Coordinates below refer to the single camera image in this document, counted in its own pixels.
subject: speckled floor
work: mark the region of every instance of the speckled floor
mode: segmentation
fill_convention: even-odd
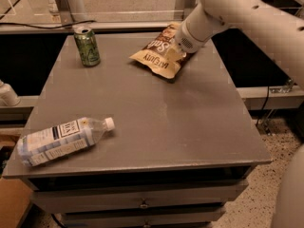
[[[273,162],[258,166],[249,176],[249,187],[235,200],[227,202],[226,213],[214,228],[270,228],[276,204],[276,194],[287,164],[302,144],[289,116],[275,117],[270,122],[272,136],[259,129],[261,138],[271,153]],[[57,228],[51,218],[33,206],[22,228]]]

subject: snack bag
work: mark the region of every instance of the snack bag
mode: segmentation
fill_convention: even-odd
[[[150,67],[154,73],[166,79],[174,79],[191,56],[175,43],[174,35],[179,25],[171,23],[154,41],[130,58]]]

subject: white bottle cap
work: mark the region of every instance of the white bottle cap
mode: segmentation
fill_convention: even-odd
[[[107,131],[111,131],[115,128],[115,124],[112,118],[106,118],[104,120],[107,126]]]

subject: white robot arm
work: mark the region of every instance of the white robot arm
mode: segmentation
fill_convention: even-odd
[[[73,19],[75,21],[87,20],[86,8],[83,0],[67,0]],[[50,12],[58,12],[55,0],[48,0],[48,7]]]
[[[240,29],[304,88],[304,21],[261,0],[200,0],[175,39],[184,51],[194,53],[231,27]]]

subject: aluminum can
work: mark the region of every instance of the aluminum can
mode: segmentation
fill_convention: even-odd
[[[85,67],[94,67],[101,62],[94,31],[88,26],[75,29],[75,42]]]

